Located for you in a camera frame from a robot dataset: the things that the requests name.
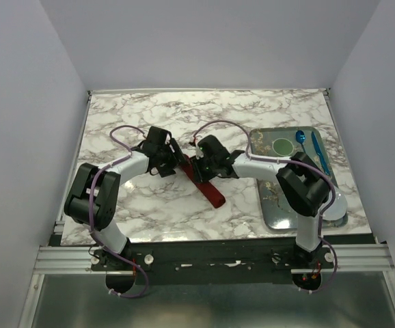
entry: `gray floor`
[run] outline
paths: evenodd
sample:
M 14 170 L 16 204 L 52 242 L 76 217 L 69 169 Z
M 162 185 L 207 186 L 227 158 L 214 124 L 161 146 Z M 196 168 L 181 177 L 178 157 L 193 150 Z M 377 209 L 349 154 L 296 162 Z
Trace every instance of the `gray floor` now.
M 315 295 L 294 286 L 153 286 L 142 299 L 107 294 L 104 278 L 48 276 L 34 327 L 395 327 L 381 273 L 339 273 Z

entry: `blue knife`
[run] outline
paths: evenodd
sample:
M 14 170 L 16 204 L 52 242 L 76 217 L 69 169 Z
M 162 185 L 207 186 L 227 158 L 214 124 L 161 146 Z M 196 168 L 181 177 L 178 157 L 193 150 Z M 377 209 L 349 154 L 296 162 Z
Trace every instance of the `blue knife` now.
M 325 174 L 330 176 L 331 174 L 329 173 L 327 162 L 325 162 L 325 157 L 323 156 L 321 147 L 319 147 L 318 139 L 316 138 L 314 131 L 312 131 L 312 140 L 313 140 L 314 150 L 316 151 L 317 155 L 319 156 L 319 159 L 321 160 L 323 171 L 325 172 Z

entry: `green circle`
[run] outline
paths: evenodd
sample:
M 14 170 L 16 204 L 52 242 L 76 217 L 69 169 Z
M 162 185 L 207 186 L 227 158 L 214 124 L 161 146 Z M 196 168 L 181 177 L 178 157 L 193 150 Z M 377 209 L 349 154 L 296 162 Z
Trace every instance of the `green circle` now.
M 276 139 L 273 144 L 273 151 L 276 152 L 280 156 L 288 156 L 293 152 L 293 143 L 290 140 L 280 138 Z

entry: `white marble surface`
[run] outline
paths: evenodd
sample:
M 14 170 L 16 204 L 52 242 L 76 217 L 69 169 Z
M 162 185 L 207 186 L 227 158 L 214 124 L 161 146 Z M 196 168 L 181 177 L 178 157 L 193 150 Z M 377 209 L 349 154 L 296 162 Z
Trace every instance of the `white marble surface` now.
M 99 164 L 126 154 L 109 138 L 121 124 L 145 131 L 155 125 L 172 132 L 185 154 L 191 134 L 216 119 L 235 121 L 247 130 L 266 127 L 313 126 L 324 141 L 339 187 L 349 203 L 349 221 L 325 234 L 370 233 L 359 194 L 340 145 L 336 129 L 319 90 L 252 90 L 162 92 L 158 94 L 93 95 L 78 164 Z M 228 150 L 244 149 L 246 137 L 234 126 L 209 126 L 202 136 L 214 134 Z M 122 141 L 134 146 L 141 137 L 132 130 L 118 131 Z M 166 178 L 145 174 L 120 187 L 115 212 L 119 228 L 135 242 L 199 241 L 206 239 L 293 236 L 292 232 L 268 229 L 262 219 L 256 181 L 213 179 L 226 197 L 214 209 L 194 184 L 177 169 Z M 92 239 L 82 225 L 65 217 L 62 245 L 86 245 Z

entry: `red object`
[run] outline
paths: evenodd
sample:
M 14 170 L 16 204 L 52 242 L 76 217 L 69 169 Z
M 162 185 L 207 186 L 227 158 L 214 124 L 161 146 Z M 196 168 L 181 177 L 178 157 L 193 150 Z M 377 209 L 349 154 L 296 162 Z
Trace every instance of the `red object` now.
M 225 204 L 226 203 L 225 197 L 210 182 L 203 182 L 203 183 L 194 182 L 193 168 L 190 162 L 188 162 L 188 160 L 189 158 L 187 157 L 187 164 L 182 165 L 181 169 L 185 172 L 185 174 L 189 177 L 189 179 L 195 184 L 195 186 L 200 190 L 200 192 L 204 194 L 206 199 L 210 201 L 210 203 L 214 206 L 214 208 L 219 208 L 220 206 Z

